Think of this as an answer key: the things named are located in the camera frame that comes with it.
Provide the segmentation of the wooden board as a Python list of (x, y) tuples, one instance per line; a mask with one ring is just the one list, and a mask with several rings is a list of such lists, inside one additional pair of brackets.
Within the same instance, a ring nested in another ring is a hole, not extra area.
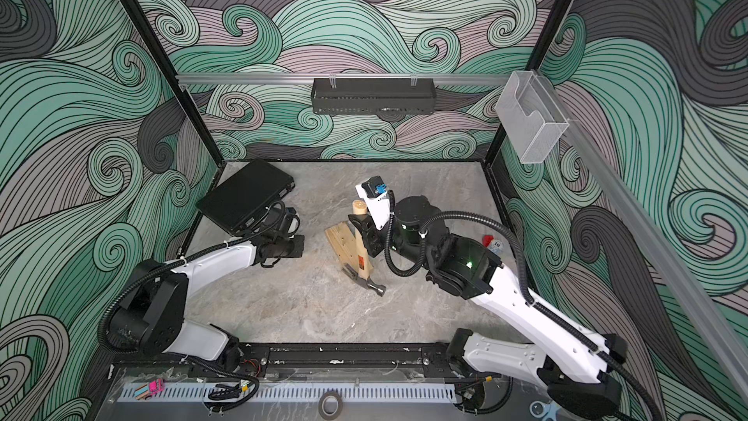
[(325, 229), (325, 237), (343, 266), (348, 265), (356, 277), (364, 280), (371, 278), (373, 266), (363, 246), (362, 236), (348, 222), (340, 222)]

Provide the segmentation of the wooden handle claw hammer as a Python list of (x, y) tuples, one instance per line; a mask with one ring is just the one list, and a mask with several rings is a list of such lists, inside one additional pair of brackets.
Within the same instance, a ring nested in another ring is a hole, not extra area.
[(370, 260), (370, 249), (377, 249), (380, 240), (373, 217), (370, 216), (366, 203), (362, 200), (353, 202), (353, 213), (349, 215), (349, 222), (355, 233), (355, 259), (353, 265), (347, 263), (344, 270), (352, 281), (365, 290), (372, 290), (378, 296), (383, 296), (387, 288), (378, 285), (371, 279), (373, 266)]

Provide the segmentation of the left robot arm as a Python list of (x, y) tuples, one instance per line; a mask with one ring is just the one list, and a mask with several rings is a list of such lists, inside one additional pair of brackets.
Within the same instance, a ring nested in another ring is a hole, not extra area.
[(226, 277), (302, 257), (299, 226), (296, 210), (275, 201), (245, 236), (164, 263), (142, 261), (105, 307), (97, 325), (99, 347), (113, 354), (180, 355), (235, 370), (245, 358), (239, 339), (216, 325), (188, 320), (187, 303)]

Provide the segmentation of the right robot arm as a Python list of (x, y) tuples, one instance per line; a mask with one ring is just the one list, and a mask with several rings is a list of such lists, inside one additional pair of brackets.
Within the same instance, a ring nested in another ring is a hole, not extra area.
[(524, 251), (510, 228), (474, 212), (440, 210), (424, 196), (395, 200), (379, 177), (357, 185), (356, 193), (349, 220), (365, 257), (383, 255), (402, 278), (425, 271), (440, 290), (498, 316), (528, 340), (509, 343), (460, 329), (450, 349), (464, 368), (533, 384), (587, 420), (628, 419), (621, 400), (631, 389), (649, 419), (662, 419), (653, 395), (625, 368), (624, 339), (576, 323), (530, 290)]

